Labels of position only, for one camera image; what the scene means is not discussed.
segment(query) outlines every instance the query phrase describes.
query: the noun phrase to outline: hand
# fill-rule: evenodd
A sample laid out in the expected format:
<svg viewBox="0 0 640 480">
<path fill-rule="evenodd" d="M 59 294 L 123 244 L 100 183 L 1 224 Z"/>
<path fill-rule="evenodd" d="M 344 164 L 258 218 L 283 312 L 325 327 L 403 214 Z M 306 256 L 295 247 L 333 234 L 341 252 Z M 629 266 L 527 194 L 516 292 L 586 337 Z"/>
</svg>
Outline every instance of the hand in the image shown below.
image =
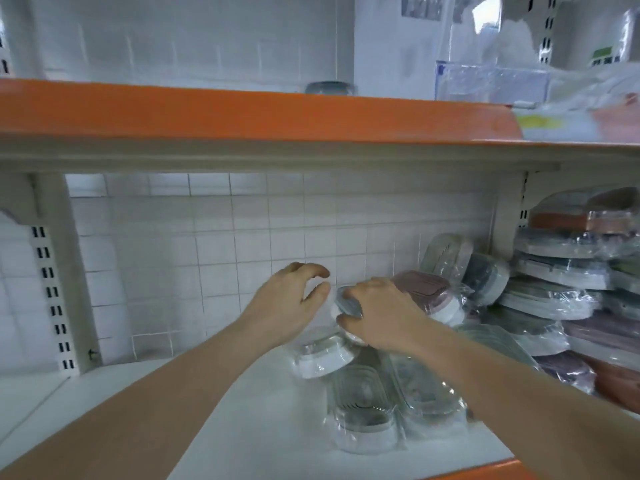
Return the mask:
<svg viewBox="0 0 640 480">
<path fill-rule="evenodd" d="M 413 338 L 434 322 L 390 280 L 373 278 L 344 292 L 362 307 L 362 318 L 340 315 L 338 324 L 377 349 L 412 353 Z"/>
<path fill-rule="evenodd" d="M 313 320 L 331 291 L 331 284 L 320 283 L 304 299 L 307 282 L 329 275 L 319 264 L 291 263 L 260 287 L 237 322 L 256 331 L 269 349 L 289 342 Z"/>
</svg>

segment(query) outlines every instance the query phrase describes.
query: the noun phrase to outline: forearm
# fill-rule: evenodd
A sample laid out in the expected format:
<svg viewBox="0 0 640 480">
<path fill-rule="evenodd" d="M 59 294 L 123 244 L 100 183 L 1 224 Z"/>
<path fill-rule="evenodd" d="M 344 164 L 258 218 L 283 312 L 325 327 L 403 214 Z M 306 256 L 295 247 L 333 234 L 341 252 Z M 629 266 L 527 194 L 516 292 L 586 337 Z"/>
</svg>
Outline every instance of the forearm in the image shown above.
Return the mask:
<svg viewBox="0 0 640 480">
<path fill-rule="evenodd" d="M 227 389 L 267 350 L 236 322 L 87 412 L 0 479 L 164 480 Z"/>
<path fill-rule="evenodd" d="M 416 327 L 408 350 L 452 384 L 540 479 L 637 475 L 640 422 L 437 322 Z"/>
</svg>

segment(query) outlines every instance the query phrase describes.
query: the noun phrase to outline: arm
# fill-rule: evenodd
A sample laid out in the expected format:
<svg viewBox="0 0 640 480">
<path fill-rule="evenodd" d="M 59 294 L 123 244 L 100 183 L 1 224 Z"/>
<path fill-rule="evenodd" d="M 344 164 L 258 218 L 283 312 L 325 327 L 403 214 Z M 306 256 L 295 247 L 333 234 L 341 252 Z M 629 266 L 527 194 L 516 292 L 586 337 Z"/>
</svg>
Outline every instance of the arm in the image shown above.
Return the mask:
<svg viewBox="0 0 640 480">
<path fill-rule="evenodd" d="M 231 384 L 311 321 L 330 291 L 307 281 L 329 272 L 292 263 L 256 293 L 238 320 L 117 393 L 39 444 L 1 480 L 164 480 Z"/>
<path fill-rule="evenodd" d="M 342 315 L 343 328 L 376 348 L 420 359 L 537 478 L 638 477 L 639 421 L 429 319 L 388 280 L 359 283 L 350 293 L 363 318 Z"/>
</svg>

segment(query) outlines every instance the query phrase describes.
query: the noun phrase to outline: left hand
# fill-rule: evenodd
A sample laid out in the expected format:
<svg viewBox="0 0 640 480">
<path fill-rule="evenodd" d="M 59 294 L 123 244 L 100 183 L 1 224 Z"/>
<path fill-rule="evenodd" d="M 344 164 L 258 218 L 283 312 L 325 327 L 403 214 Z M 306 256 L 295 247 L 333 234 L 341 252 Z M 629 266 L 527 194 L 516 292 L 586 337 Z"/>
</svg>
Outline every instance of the left hand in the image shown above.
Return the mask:
<svg viewBox="0 0 640 480">
<path fill-rule="evenodd" d="M 313 320 L 331 291 L 331 284 L 320 283 L 304 299 L 307 282 L 329 275 L 319 264 L 291 263 L 260 287 L 237 322 L 257 332 L 269 349 L 289 342 Z"/>
</svg>

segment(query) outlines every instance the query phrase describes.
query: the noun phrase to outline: white tile wall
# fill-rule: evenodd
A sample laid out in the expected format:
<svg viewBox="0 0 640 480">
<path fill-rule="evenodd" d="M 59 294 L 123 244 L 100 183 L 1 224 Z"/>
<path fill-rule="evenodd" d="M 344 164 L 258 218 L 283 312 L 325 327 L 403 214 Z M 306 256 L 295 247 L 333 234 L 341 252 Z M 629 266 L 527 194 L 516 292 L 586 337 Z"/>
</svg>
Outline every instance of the white tile wall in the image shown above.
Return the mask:
<svg viewBox="0 0 640 480">
<path fill-rule="evenodd" d="M 354 0 L 31 3 L 50 79 L 275 91 L 353 81 Z M 266 188 L 260 179 L 237 184 Z M 185 189 L 171 177 L 136 188 L 162 195 L 167 187 Z"/>
<path fill-rule="evenodd" d="M 29 231 L 0 212 L 0 374 L 58 368 Z"/>
<path fill-rule="evenodd" d="M 441 232 L 484 247 L 497 177 L 68 175 L 102 359 L 166 357 L 200 343 L 294 260 L 320 263 L 332 285 L 345 285 L 416 268 Z M 329 319 L 325 306 L 316 320 Z"/>
</svg>

